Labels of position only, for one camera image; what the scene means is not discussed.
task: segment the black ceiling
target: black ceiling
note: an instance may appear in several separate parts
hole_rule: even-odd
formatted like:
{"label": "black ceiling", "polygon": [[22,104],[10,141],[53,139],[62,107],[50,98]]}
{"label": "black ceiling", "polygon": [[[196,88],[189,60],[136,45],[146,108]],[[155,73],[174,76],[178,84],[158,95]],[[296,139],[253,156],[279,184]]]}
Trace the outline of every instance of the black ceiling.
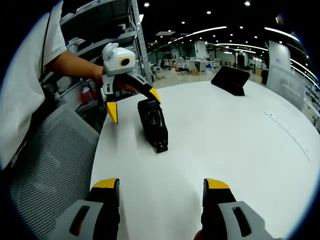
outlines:
{"label": "black ceiling", "polygon": [[[180,34],[191,34],[197,31],[226,26],[225,29],[212,30],[182,40],[173,44],[194,44],[194,41],[207,41],[208,43],[231,43],[248,44],[252,46],[266,48],[268,40],[275,42],[282,41],[288,46],[291,58],[301,64],[308,63],[308,68],[313,70],[310,59],[301,51],[306,50],[301,43],[294,39],[268,30],[264,27],[278,29],[283,32],[295,35],[289,21],[284,19],[284,24],[276,22],[276,16],[281,14],[279,0],[251,0],[251,6],[244,5],[245,0],[137,0],[139,13],[144,14],[142,29],[147,51],[151,52],[163,45],[167,45],[172,39],[181,37]],[[67,13],[75,12],[76,9],[89,0],[64,0],[62,16]],[[171,30],[175,32],[170,36],[156,36],[160,31]],[[258,56],[266,55],[262,50],[254,50]]]}

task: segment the human arm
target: human arm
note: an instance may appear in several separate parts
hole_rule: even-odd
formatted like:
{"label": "human arm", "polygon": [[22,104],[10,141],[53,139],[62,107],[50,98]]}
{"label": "human arm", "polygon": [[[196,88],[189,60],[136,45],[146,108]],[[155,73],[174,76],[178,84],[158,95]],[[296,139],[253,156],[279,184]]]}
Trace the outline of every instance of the human arm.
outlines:
{"label": "human arm", "polygon": [[45,67],[63,76],[92,79],[98,84],[102,84],[103,66],[84,60],[68,50],[54,58]]}

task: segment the floor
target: floor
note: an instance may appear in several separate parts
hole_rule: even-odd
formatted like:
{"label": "floor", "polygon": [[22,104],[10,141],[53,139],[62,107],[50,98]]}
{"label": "floor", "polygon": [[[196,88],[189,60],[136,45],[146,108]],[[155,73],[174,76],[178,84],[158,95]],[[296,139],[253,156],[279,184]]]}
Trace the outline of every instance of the floor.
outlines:
{"label": "floor", "polygon": [[[261,84],[262,77],[256,74],[253,74],[251,71],[247,70],[246,72],[250,73],[249,80],[255,83]],[[211,81],[216,74],[212,71],[203,71],[199,75],[191,75],[186,72],[177,72],[175,69],[165,69],[158,73],[158,79],[155,79],[153,87],[155,89],[161,89],[165,87],[170,87],[179,84],[187,84],[194,82],[203,82]]]}

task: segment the gray mesh chair back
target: gray mesh chair back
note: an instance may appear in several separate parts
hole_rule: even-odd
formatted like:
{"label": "gray mesh chair back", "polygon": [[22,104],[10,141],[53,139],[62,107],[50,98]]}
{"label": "gray mesh chair back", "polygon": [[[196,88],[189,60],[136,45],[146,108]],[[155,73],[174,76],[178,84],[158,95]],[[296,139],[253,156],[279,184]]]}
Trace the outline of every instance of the gray mesh chair back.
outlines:
{"label": "gray mesh chair back", "polygon": [[87,196],[98,139],[92,127],[62,105],[20,152],[9,190],[36,236],[46,236],[67,207]]}

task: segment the round white table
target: round white table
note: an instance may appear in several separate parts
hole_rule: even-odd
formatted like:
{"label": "round white table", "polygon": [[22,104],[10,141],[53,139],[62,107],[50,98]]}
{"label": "round white table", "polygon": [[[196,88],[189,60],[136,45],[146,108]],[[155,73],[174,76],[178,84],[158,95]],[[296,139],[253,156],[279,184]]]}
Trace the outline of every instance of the round white table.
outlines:
{"label": "round white table", "polygon": [[[291,103],[248,81],[245,96],[210,82],[157,90],[168,129],[168,151],[147,142],[137,104],[118,102],[115,125],[107,116],[93,163],[91,187],[120,179],[118,239],[193,239],[202,228],[203,180],[228,184],[265,220],[274,238],[287,238],[307,212],[319,178],[320,136]],[[286,124],[308,148],[265,112]]]}

